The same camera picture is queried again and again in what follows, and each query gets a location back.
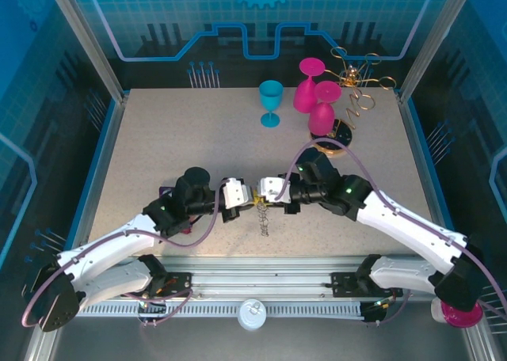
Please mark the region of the grey keyring organiser disc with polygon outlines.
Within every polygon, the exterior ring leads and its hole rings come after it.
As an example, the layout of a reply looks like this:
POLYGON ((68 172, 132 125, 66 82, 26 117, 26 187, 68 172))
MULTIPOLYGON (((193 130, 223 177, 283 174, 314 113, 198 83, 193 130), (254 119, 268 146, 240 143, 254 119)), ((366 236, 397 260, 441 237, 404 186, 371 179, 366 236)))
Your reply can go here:
POLYGON ((263 201, 259 200, 256 205, 257 208, 257 219, 260 226, 261 236, 268 237, 269 236, 269 207, 263 201))

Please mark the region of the colourful candy bag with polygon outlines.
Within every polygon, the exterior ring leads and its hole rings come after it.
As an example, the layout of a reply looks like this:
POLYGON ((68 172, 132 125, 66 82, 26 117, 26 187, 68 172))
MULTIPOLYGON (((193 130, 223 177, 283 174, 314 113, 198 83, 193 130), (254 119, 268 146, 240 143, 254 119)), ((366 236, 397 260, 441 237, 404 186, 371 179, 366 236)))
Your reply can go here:
MULTIPOLYGON (((164 195, 172 196, 172 194, 173 194, 173 187, 172 186, 161 186, 161 187, 158 188, 158 194, 160 196, 164 196, 164 195)), ((189 234, 192 233, 193 219, 194 218, 195 218, 194 216, 190 217, 189 226, 187 228, 182 229, 180 231, 180 234, 189 235, 189 234)))

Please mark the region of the pink plastic goblet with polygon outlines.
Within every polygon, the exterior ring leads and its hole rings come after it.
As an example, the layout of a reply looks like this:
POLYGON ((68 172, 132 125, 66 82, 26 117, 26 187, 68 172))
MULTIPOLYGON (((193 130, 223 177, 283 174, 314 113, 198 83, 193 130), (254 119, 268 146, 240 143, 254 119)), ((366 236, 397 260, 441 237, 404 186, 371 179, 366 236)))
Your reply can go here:
POLYGON ((323 81, 315 86, 314 94, 318 101, 311 110, 308 128, 313 135, 327 135, 335 120, 333 103, 340 99, 342 90, 336 82, 323 81))
POLYGON ((307 77, 296 88, 293 100, 293 107, 301 113, 309 114, 317 104, 317 97, 314 94, 316 86, 314 77, 324 73, 325 64, 322 60, 309 57, 299 63, 299 70, 307 77))

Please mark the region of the blue plastic goblet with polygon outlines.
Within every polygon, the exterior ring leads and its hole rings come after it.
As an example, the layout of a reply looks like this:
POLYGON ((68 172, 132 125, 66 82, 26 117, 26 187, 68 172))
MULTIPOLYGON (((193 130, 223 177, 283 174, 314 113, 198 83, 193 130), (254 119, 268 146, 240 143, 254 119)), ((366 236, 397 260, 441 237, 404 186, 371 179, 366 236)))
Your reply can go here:
POLYGON ((280 123, 280 117, 275 113, 279 108, 284 87, 276 80, 266 80, 259 85, 260 103, 265 113, 261 117, 264 127, 276 127, 280 123))

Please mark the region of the white round cap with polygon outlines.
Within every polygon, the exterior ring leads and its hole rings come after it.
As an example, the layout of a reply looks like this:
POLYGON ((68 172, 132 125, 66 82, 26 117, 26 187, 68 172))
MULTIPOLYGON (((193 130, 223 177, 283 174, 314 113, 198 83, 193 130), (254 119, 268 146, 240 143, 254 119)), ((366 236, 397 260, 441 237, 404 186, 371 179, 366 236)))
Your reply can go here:
POLYGON ((238 309, 238 323, 247 331, 260 329, 266 318, 265 305, 257 299, 245 300, 238 309))

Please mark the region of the white cup with pink lid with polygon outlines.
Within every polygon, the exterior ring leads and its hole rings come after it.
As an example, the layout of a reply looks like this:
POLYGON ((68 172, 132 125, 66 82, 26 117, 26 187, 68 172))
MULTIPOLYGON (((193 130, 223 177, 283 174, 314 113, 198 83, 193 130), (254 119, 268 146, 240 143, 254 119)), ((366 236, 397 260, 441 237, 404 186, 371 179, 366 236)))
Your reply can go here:
POLYGON ((431 302, 431 314, 438 323, 466 329, 477 325, 482 320, 483 310, 476 303, 471 311, 465 312, 448 305, 439 298, 434 298, 431 302))

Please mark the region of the aluminium frame rail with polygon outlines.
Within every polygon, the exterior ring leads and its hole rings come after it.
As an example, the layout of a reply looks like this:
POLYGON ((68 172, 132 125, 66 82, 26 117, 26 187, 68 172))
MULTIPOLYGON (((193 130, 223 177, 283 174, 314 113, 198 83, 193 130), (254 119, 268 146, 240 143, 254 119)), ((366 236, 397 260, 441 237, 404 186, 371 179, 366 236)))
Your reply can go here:
POLYGON ((434 267, 417 257, 255 258, 167 256, 170 272, 192 274, 199 298, 334 298, 330 274, 354 272, 382 288, 432 293, 434 267))

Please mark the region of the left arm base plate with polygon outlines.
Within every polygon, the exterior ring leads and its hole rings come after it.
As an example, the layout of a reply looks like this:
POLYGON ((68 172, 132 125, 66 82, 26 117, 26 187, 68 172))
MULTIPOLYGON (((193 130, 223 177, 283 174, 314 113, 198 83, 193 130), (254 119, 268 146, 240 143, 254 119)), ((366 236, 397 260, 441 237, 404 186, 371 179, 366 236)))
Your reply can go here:
POLYGON ((167 272, 152 278, 141 291, 131 295, 140 298, 156 299, 177 296, 187 297, 192 286, 192 274, 189 272, 167 272))

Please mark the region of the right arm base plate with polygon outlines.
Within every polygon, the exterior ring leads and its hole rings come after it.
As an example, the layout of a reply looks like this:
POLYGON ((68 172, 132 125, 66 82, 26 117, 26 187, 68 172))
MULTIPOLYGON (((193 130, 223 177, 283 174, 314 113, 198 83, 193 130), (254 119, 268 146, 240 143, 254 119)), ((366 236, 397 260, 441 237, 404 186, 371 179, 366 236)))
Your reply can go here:
POLYGON ((335 298, 388 298, 402 297, 399 288, 382 288, 368 277, 357 277, 354 272, 334 272, 330 274, 330 286, 335 298))

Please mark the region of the aluminium frame post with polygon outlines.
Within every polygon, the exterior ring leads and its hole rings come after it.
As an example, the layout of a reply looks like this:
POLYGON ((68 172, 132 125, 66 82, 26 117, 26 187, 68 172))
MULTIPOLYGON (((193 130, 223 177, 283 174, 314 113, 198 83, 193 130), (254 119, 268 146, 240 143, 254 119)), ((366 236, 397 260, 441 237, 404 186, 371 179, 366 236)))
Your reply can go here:
POLYGON ((467 0, 446 0, 444 3, 439 16, 432 26, 432 29, 399 90, 398 102, 401 105, 407 104, 466 1, 467 0))
POLYGON ((124 91, 78 3, 76 0, 55 0, 55 2, 112 99, 122 104, 125 99, 124 91))

